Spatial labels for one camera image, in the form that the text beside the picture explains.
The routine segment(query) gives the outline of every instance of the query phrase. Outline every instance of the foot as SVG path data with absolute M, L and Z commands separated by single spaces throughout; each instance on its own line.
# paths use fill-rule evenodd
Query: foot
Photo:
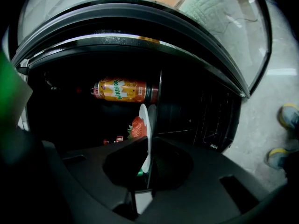
M 284 148 L 275 148 L 268 153 L 266 163 L 271 168 L 275 168 L 275 169 L 284 168 L 285 159 L 291 153 L 292 153 L 291 151 L 287 151 Z
M 285 104 L 282 106 L 278 118 L 284 127 L 295 129 L 299 123 L 299 109 L 294 104 Z

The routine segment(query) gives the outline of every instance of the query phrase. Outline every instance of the strawberry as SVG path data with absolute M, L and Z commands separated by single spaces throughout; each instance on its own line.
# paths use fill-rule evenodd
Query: strawberry
M 131 135 L 133 138 L 135 138 L 146 136 L 146 134 L 147 132 L 144 121 L 139 116 L 137 116 L 132 122 Z
M 140 118 L 139 116 L 136 116 L 136 118 L 132 122 L 132 126 L 134 127 L 141 122 L 143 122 L 142 118 Z

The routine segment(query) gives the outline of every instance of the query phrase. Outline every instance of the gray floor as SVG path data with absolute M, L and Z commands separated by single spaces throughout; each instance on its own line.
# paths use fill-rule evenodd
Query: gray floor
M 299 105 L 299 47 L 280 9 L 267 0 L 273 32 L 272 55 L 267 71 L 255 93 L 242 104 L 235 140 L 225 155 L 252 173 L 266 189 L 286 182 L 283 170 L 264 163 L 270 149 L 294 148 L 298 141 L 277 121 L 284 103 Z

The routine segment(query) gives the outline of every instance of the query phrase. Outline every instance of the glass door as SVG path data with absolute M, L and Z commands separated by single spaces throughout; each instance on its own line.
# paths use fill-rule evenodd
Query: glass door
M 13 63 L 65 40 L 125 33 L 167 42 L 219 69 L 250 97 L 271 54 L 264 0 L 28 0 Z

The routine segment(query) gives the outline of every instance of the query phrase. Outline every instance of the mirinda can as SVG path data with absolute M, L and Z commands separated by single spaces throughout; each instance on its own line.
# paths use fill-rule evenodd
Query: mirinda can
M 106 77 L 94 85 L 93 95 L 108 101 L 140 102 L 150 96 L 145 81 Z

